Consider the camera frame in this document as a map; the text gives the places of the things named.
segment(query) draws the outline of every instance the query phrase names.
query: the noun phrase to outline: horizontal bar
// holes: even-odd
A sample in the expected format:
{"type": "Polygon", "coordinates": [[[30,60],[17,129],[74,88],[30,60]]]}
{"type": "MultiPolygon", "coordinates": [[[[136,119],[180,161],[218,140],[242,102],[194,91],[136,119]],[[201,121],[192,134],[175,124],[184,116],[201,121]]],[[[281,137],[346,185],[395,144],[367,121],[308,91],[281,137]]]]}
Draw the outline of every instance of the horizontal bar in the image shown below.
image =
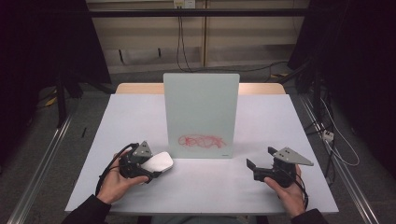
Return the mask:
{"type": "Polygon", "coordinates": [[[38,11],[41,15],[66,17],[304,17],[323,14],[324,10],[307,8],[267,8],[267,9],[93,9],[90,11],[38,11]]]}

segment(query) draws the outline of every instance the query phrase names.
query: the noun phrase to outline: red marker scribble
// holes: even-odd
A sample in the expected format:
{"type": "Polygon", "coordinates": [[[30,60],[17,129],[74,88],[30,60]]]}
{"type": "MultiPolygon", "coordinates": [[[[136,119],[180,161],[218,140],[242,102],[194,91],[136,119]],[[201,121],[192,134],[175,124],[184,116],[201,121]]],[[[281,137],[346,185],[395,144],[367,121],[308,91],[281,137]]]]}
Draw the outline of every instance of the red marker scribble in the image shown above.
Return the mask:
{"type": "Polygon", "coordinates": [[[220,137],[213,135],[189,134],[178,138],[178,143],[184,147],[205,147],[211,148],[213,146],[222,148],[226,144],[220,137]]]}

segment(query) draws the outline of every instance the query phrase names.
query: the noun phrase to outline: hand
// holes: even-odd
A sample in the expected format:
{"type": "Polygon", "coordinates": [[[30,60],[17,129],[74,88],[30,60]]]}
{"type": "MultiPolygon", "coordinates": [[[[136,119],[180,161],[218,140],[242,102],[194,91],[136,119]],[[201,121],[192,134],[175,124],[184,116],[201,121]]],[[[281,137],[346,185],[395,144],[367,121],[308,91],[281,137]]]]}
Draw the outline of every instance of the hand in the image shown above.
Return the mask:
{"type": "Polygon", "coordinates": [[[149,180],[145,175],[135,178],[125,178],[120,174],[119,160],[115,160],[111,167],[115,167],[108,172],[102,187],[96,196],[100,201],[112,204],[118,201],[125,192],[132,186],[144,183],[149,180]]]}
{"type": "MultiPolygon", "coordinates": [[[[296,172],[297,175],[301,176],[301,170],[298,165],[296,165],[296,172]]],[[[291,218],[297,217],[305,212],[304,195],[295,183],[284,189],[270,177],[265,177],[264,182],[277,193],[277,196],[283,203],[283,207],[285,207],[286,212],[291,218]]],[[[298,176],[297,182],[301,184],[301,179],[298,176]]]]}

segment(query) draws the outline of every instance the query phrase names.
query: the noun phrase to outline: black sleeve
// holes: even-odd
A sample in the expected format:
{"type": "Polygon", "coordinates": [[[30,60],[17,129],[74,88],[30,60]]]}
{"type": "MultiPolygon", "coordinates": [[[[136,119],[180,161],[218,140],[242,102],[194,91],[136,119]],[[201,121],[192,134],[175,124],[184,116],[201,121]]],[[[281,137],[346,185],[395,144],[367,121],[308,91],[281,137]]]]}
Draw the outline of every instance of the black sleeve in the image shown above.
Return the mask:
{"type": "Polygon", "coordinates": [[[291,219],[292,224],[329,224],[318,209],[313,209],[291,219]]]}
{"type": "Polygon", "coordinates": [[[62,224],[99,224],[105,223],[111,204],[103,203],[91,195],[84,203],[71,212],[62,224]]]}

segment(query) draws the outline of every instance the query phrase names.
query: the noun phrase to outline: white tabletop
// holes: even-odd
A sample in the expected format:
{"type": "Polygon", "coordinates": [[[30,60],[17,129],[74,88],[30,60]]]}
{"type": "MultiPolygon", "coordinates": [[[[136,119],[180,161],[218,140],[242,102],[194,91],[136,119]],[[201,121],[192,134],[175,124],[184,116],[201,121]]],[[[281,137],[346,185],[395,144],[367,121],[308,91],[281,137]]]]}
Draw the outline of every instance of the white tabletop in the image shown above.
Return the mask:
{"type": "MultiPolygon", "coordinates": [[[[167,150],[163,95],[112,95],[65,211],[94,193],[98,176],[114,153],[148,141],[156,154],[167,150]]],[[[253,180],[246,159],[271,168],[268,147],[290,147],[315,165],[301,166],[310,208],[338,208],[288,95],[239,95],[232,159],[175,159],[172,169],[130,189],[110,213],[124,215],[271,215],[284,213],[276,194],[253,180]]]]}

